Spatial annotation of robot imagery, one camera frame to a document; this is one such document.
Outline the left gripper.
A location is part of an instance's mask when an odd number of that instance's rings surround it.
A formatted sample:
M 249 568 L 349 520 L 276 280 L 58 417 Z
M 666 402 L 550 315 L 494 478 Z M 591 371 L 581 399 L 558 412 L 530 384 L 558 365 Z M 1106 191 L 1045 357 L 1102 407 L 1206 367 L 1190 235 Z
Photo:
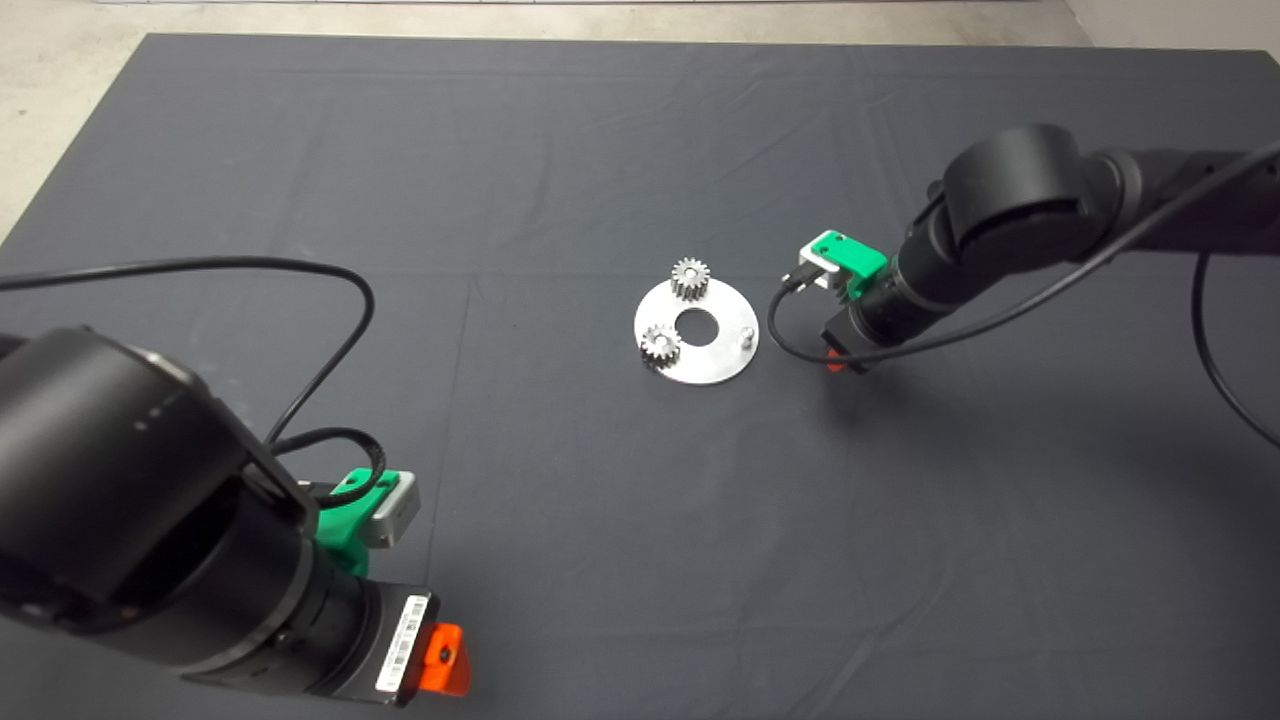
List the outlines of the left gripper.
M 312 694 L 324 700 L 403 708 L 421 692 L 467 694 L 465 629 L 436 623 L 439 597 L 424 585 L 356 580 L 355 628 L 346 652 Z

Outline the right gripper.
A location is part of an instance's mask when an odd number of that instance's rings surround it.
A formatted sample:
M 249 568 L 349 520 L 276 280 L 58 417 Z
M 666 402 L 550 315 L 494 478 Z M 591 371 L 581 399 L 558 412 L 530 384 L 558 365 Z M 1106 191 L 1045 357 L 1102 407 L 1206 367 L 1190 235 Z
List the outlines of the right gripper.
M 845 304 L 823 325 L 820 337 L 826 343 L 824 366 L 828 373 L 850 372 L 841 356 L 865 356 L 892 347 L 892 316 L 864 304 Z

